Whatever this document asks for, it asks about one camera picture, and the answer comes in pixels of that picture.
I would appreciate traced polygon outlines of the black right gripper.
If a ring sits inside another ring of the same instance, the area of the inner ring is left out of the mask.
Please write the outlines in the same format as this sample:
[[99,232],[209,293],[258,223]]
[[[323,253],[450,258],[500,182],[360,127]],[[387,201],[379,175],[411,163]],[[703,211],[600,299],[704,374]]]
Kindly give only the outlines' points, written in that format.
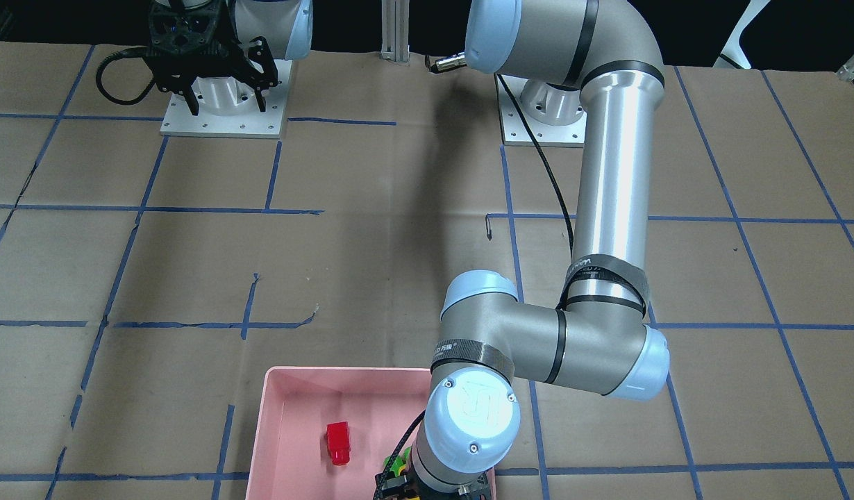
[[265,37],[239,39],[224,1],[154,1],[148,16],[146,65],[161,92],[185,99],[192,116],[201,111],[193,83],[230,77],[253,91],[260,112],[265,92],[278,85],[278,70]]

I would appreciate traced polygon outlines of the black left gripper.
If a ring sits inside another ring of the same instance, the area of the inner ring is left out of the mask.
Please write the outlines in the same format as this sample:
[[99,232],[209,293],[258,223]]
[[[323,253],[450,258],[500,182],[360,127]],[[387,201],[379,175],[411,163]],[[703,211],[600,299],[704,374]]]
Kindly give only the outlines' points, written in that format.
[[448,492],[434,490],[414,474],[377,474],[376,499],[496,499],[496,490],[487,474]]

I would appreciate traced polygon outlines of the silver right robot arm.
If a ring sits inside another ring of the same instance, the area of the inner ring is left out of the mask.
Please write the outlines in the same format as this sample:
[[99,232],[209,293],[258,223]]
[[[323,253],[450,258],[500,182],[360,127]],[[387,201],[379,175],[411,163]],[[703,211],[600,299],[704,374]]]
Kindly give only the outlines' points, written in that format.
[[154,1],[142,59],[161,92],[183,99],[192,116],[266,111],[281,85],[277,61],[312,47],[310,1]]

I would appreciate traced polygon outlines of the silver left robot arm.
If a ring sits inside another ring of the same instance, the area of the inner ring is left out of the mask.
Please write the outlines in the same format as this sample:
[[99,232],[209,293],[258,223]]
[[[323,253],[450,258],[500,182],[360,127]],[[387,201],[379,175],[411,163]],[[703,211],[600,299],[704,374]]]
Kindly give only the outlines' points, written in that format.
[[497,77],[576,90],[586,136],[571,263],[558,304],[522,303],[490,270],[456,276],[430,395],[374,478],[376,499],[476,498],[521,422],[512,381],[650,401],[669,376],[645,324],[653,123],[665,91],[656,36],[627,1],[474,1],[464,59]]

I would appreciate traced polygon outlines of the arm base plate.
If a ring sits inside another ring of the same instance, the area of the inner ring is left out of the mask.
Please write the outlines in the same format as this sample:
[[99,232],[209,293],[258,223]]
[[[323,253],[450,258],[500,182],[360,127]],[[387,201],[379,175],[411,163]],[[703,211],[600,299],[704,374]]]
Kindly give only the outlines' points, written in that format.
[[579,90],[515,76],[497,76],[496,89],[503,145],[531,146],[529,128],[543,147],[585,146]]
[[169,100],[160,133],[163,136],[198,138],[255,138],[279,140],[285,123],[293,61],[275,59],[278,85],[263,92],[261,110],[252,87],[231,77],[198,78],[192,89],[199,102],[194,116],[185,99]]

